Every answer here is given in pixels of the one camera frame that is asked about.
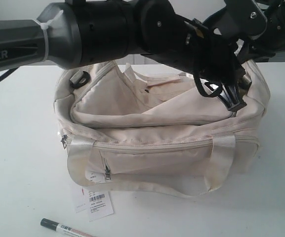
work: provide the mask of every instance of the white tabletop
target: white tabletop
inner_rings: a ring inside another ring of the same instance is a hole
[[[0,237],[56,237],[42,218],[97,237],[285,237],[285,63],[259,64],[272,98],[251,170],[201,202],[112,192],[115,214],[93,222],[74,212],[53,94],[62,70],[22,67],[0,83]],[[136,65],[141,73],[170,73]]]

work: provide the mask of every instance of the fabric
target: fabric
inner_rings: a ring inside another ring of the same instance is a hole
[[[67,135],[71,178],[92,191],[193,198],[134,177],[200,175],[207,193],[220,188],[229,173],[246,172],[259,147],[257,127],[270,91],[253,61],[243,67],[252,85],[244,95],[247,106],[237,114],[218,98],[200,96],[186,74],[147,77],[130,65],[121,73],[113,61],[65,71],[54,108],[60,133]],[[92,80],[72,89],[69,79],[79,70],[90,73]],[[86,171],[108,174],[111,180],[94,185],[86,180]]]

